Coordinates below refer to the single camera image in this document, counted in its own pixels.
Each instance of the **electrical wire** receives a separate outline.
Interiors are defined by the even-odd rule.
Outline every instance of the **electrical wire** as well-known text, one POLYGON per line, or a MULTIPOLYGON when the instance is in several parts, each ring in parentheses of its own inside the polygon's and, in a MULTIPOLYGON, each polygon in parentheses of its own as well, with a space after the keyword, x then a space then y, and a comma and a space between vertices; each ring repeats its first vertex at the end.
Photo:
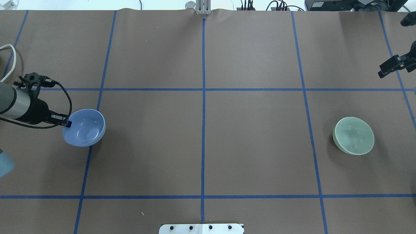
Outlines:
MULTIPOLYGON (((61 89, 64 91, 65 95, 66 95, 66 96, 67 96, 67 98, 68 98, 68 101, 69 101, 69 112, 68 112, 68 117, 69 117, 69 116, 71 115, 71 113, 72 113, 72 101, 71 101, 71 98, 69 97, 68 92, 67 92, 67 91, 65 90, 65 88, 62 86, 62 84, 60 84, 60 83, 59 83, 59 82, 57 82, 57 81, 55 81, 55 83, 56 83, 57 85, 59 85, 59 87, 61 87, 61 89)), ((54 124, 54 125, 50 125, 50 126, 46 126, 46 127, 37 127, 37 126, 32 126, 32 125, 22 124, 22 123, 19 123, 19 122, 16 122, 16 121, 12 121, 12 120, 9 120, 9 119, 5 119, 5 118, 1 118, 1 117, 0 117, 0 120, 6 121, 6 122, 8 122, 8 123, 15 124, 15 125, 19 125, 19 126, 22 126, 22 127, 28 127, 28 128, 34 128, 34 129, 49 129, 49 128, 53 128, 53 127, 58 126, 58 124, 54 124)))
POLYGON ((10 69, 10 71, 9 71, 9 73, 7 73, 6 74, 6 76, 4 76, 1 80, 0 80, 0 82, 4 82, 6 79, 7 79, 7 77, 9 77, 9 75, 15 70, 15 67, 16 67, 16 56, 17 56, 17 53, 16 53, 16 49, 15 49, 15 47, 14 46, 12 46, 11 44, 7 44, 7 45, 4 45, 4 46, 2 46, 2 47, 0 47, 0 50, 1 49, 4 49, 4 48, 6 48, 6 47, 10 47, 10 48, 12 48, 12 50, 13 50, 13 66, 12 66, 12 69, 10 69))
POLYGON ((287 8, 288 8, 288 7, 297 7, 297 8, 299 8, 301 11, 305 11, 305 10, 303 10, 302 8, 298 7, 298 6, 293 6, 293 5, 286 6, 286 10, 287 10, 287 8))
POLYGON ((230 0, 231 4, 233 5, 233 10, 235 10, 233 0, 230 0))
POLYGON ((276 0, 273 0, 273 1, 271 1, 271 2, 269 3, 269 5, 267 6, 266 10, 268 10, 268 9, 269 9, 269 6, 270 6, 272 3, 274 3, 274 2, 276 2, 276 8, 277 8, 277 7, 279 7, 279 2, 278 2, 278 1, 276 1, 276 0))
POLYGON ((403 5, 403 8, 404 8, 404 9, 406 9, 408 12, 411 12, 411 11, 409 10, 409 8, 407 8, 407 7, 406 7, 406 6, 404 6, 404 5, 403 5))

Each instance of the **bowl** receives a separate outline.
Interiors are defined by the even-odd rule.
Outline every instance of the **bowl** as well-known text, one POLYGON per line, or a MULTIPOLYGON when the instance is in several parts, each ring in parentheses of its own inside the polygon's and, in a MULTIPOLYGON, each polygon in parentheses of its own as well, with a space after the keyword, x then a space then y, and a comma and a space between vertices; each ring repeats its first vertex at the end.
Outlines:
POLYGON ((338 148, 347 154, 363 155, 374 146, 373 130, 356 117, 345 117, 338 121, 332 137, 338 148))
POLYGON ((82 109, 69 116, 70 128, 63 127, 64 140, 71 145, 88 147, 97 143, 104 136, 104 116, 94 109, 82 109))

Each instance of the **blue bowl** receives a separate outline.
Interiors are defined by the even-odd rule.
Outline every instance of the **blue bowl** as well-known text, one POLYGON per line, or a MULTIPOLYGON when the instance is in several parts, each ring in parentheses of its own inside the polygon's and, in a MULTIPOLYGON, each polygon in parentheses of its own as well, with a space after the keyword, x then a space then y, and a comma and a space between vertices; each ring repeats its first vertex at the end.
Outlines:
POLYGON ((104 116, 94 109, 82 109, 69 117, 70 128, 63 127, 64 140, 71 145, 88 147, 97 143, 104 136, 104 116))

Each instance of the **grid line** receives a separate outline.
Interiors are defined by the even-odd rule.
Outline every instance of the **grid line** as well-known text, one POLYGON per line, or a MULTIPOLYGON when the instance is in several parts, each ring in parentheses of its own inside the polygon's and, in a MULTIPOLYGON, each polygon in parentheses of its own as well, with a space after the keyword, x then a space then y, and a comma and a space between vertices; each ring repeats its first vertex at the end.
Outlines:
MULTIPOLYGON (((25 25, 25 22, 26 22, 26 19, 27 19, 27 15, 28 15, 28 14, 29 14, 29 11, 27 10, 27 11, 26 11, 26 13, 25 13, 25 17, 23 18, 22 24, 20 25, 20 29, 19 29, 19 32, 18 32, 18 34, 17 34, 17 37, 16 37, 16 40, 15 40, 15 43, 14 43, 14 45, 13 45, 13 47, 14 47, 15 49, 16 49, 16 47, 17 47, 17 42, 19 41, 20 34, 22 34, 22 31, 23 31, 23 26, 25 25)), ((12 54, 13 54, 13 51, 12 51, 12 52, 10 52, 9 60, 7 60, 7 64, 6 64, 6 67, 4 68, 4 72, 3 72, 3 76, 2 76, 2 77, 5 77, 5 76, 6 76, 6 74, 7 74, 7 70, 9 70, 10 62, 12 61, 12 54)))
POLYGON ((205 18, 202 19, 202 144, 201 144, 201 223, 205 217, 205 18))
POLYGON ((321 204, 322 222, 323 222, 323 225, 324 225, 324 232, 325 232, 325 234, 328 234, 327 219, 326 219, 326 215, 325 215, 324 199, 322 197, 321 179, 319 177, 318 160, 317 160, 317 157, 316 157, 315 142, 314 142, 314 138, 313 138, 312 124, 311 124, 311 119, 310 119, 310 114, 309 114, 308 99, 307 99, 307 96, 306 96, 305 80, 303 78, 302 61, 301 61, 301 58, 300 58, 299 43, 298 43, 298 40, 297 40, 295 16, 293 14, 293 11, 291 11, 290 13, 291 13, 291 16, 292 16, 293 34, 294 34, 294 37, 295 37, 297 61, 298 61, 298 65, 299 65, 300 79, 301 79, 301 82, 302 82, 303 99, 305 101, 306 117, 307 117, 307 120, 308 120, 309 135, 310 135, 310 139, 311 139, 312 152, 313 152, 313 158, 314 158, 314 164, 315 164, 315 174, 316 174, 316 181, 317 181, 317 185, 318 185, 319 201, 320 201, 320 204, 321 204))
MULTIPOLYGON (((370 92, 402 92, 403 89, 365 89, 365 88, 65 88, 67 91, 370 91, 370 92)), ((62 91, 60 88, 44 88, 42 91, 62 91)))
MULTIPOLYGON (((97 111, 100 109, 101 97, 102 97, 102 88, 104 87, 104 82, 105 82, 105 75, 106 75, 106 71, 107 71, 108 58, 110 56, 111 41, 112 41, 112 38, 113 38, 114 24, 116 23, 116 16, 117 16, 117 11, 115 10, 114 15, 113 15, 112 25, 111 25, 110 38, 109 38, 109 41, 108 41, 107 55, 106 55, 105 62, 104 62, 103 76, 102 76, 102 80, 101 80, 101 90, 100 90, 100 94, 98 96, 98 101, 97 101, 97 111)), ((75 220, 74 234, 77 234, 77 232, 78 232, 78 225, 79 225, 79 219, 81 217, 82 203, 84 201, 85 185, 87 183, 87 176, 88 176, 89 162, 90 162, 90 159, 91 159, 91 152, 92 152, 92 146, 90 146, 89 150, 88 150, 87 163, 85 165, 84 179, 83 179, 83 182, 82 182, 81 196, 79 198, 77 218, 75 220)))
MULTIPOLYGON (((204 195, 205 199, 407 198, 416 194, 204 195)), ((80 199, 72 195, 0 195, 0 199, 80 199)), ((201 199, 201 195, 84 195, 83 199, 201 199)))

